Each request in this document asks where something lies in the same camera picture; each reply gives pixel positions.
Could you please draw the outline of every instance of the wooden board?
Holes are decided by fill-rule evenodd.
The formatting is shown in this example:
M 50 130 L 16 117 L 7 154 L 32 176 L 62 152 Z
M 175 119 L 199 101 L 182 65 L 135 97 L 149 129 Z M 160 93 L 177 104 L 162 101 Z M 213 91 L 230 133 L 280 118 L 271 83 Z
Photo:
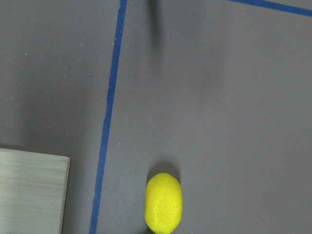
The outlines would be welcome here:
M 0 148 L 0 234 L 60 234 L 69 162 Z

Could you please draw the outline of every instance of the lemon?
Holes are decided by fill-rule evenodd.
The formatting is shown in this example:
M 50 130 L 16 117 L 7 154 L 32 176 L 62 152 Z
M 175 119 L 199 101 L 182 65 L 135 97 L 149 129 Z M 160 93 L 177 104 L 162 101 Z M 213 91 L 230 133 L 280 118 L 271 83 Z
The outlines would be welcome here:
M 156 234 L 170 234 L 182 217 L 182 190 L 168 173 L 150 179 L 145 194 L 145 221 Z

